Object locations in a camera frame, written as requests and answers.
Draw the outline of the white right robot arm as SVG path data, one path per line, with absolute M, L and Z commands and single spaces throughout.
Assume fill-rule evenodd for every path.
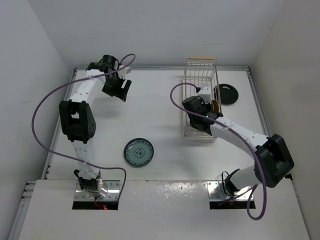
M 280 135 L 267 136 L 237 125 L 222 113 L 209 110 L 198 96 L 186 98 L 182 106 L 194 129 L 229 142 L 254 160 L 254 165 L 236 169 L 224 180 L 226 194 L 234 195 L 244 187 L 260 184 L 274 188 L 294 168 L 292 156 Z

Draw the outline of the blue patterned plate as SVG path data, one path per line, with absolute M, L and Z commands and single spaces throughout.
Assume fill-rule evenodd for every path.
M 123 150 L 123 156 L 131 167 L 141 168 L 147 165 L 154 157 L 154 147 L 145 138 L 134 138 L 129 141 Z

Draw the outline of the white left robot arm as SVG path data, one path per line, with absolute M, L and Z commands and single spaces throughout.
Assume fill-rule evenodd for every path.
M 104 55 L 99 62 L 90 63 L 86 69 L 88 79 L 68 100 L 59 104 L 61 130 L 80 160 L 74 174 L 81 190 L 96 200 L 106 197 L 108 187 L 102 180 L 101 171 L 93 167 L 95 151 L 92 138 L 97 127 L 91 104 L 100 92 L 123 102 L 127 100 L 132 82 L 125 79 L 126 72 L 118 73 L 119 69 L 120 62 L 112 55 Z

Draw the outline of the yellow patterned plate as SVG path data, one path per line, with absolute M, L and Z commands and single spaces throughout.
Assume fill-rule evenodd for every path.
M 218 113 L 221 112 L 220 104 L 219 104 L 216 100 L 212 100 L 212 101 L 211 101 L 211 107 L 212 107 L 212 110 L 213 110 L 213 111 L 216 111 L 216 112 L 218 112 Z

